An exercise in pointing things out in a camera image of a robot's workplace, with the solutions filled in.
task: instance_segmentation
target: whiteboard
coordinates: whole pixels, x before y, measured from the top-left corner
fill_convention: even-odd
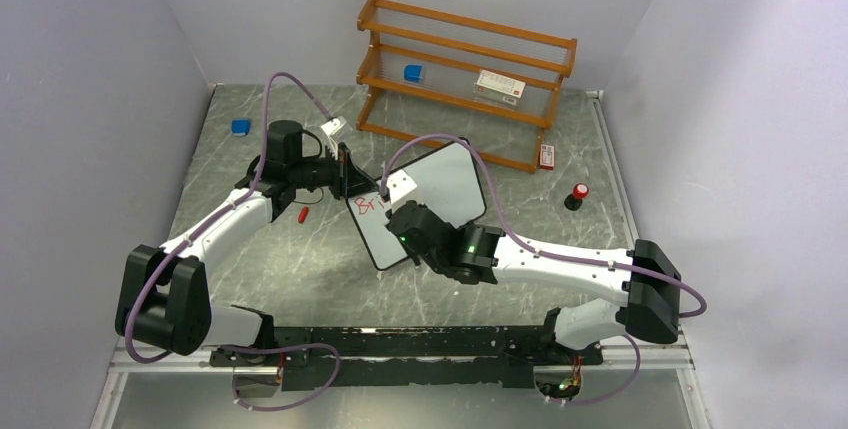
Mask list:
[[[453,227],[486,213],[474,161],[459,144],[442,146],[397,169],[412,177],[427,207]],[[386,211],[391,204],[383,202],[376,191],[348,198],[347,207],[377,269],[388,269],[408,258],[397,237],[386,229]]]

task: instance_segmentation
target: wooden shelf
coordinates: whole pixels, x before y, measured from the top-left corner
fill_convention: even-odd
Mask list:
[[[368,0],[357,27],[371,31],[368,52],[356,75],[357,83],[369,86],[369,97],[357,118],[357,129],[406,141],[417,137],[368,123],[374,100],[382,90],[444,102],[536,126],[530,162],[482,154],[487,162],[529,173],[536,171],[545,130],[553,126],[556,117],[560,86],[574,66],[576,40],[384,0]],[[400,43],[383,44],[381,34]],[[404,40],[417,41],[416,48],[403,47]],[[421,46],[432,47],[432,51],[423,52]],[[463,58],[464,53],[475,56]],[[421,82],[404,80],[404,68],[410,64],[424,66]],[[483,69],[527,85],[517,107],[475,96],[474,83]],[[436,141],[422,144],[442,145]]]

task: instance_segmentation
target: blue sponge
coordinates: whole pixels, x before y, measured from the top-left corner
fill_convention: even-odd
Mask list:
[[[234,136],[246,136],[250,132],[250,119],[233,119]]]
[[[417,64],[410,64],[403,69],[403,78],[409,82],[421,82],[424,78],[424,68]]]

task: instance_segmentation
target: red marker cap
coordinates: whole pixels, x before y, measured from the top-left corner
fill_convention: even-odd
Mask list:
[[[577,183],[574,186],[574,190],[571,191],[571,195],[578,201],[583,200],[583,198],[589,195],[589,186],[582,182]]]

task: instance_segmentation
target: marble tabletop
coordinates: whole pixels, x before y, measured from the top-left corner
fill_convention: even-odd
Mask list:
[[[310,86],[333,114],[354,124],[365,102],[359,86]],[[219,85],[215,89],[197,149],[186,175],[171,235],[192,226],[218,204],[245,174],[259,152],[262,87]],[[248,117],[246,137],[230,133],[233,118]],[[319,132],[321,114],[295,86],[271,91],[270,120],[292,119]],[[478,149],[529,160],[535,128],[398,94],[378,99],[369,119],[406,132],[448,132],[467,137]],[[627,242],[624,216],[613,191],[603,142],[583,92],[564,91],[546,143],[556,147],[556,168],[529,175],[490,166],[507,220],[527,237],[597,249],[621,248]],[[401,146],[377,134],[354,131],[345,141],[353,160],[372,176]],[[304,142],[304,152],[317,144]],[[415,148],[401,160],[429,149]],[[591,188],[583,207],[571,212],[563,199],[577,182]],[[298,199],[320,196],[299,191]],[[478,222],[498,225],[491,201]],[[377,272],[342,201],[329,192],[310,206],[303,224],[292,205],[277,221],[260,230],[211,275],[214,304],[252,307],[275,318],[277,325],[420,326],[540,324],[554,307],[576,306],[587,296],[533,284],[461,285],[426,266],[404,262]]]

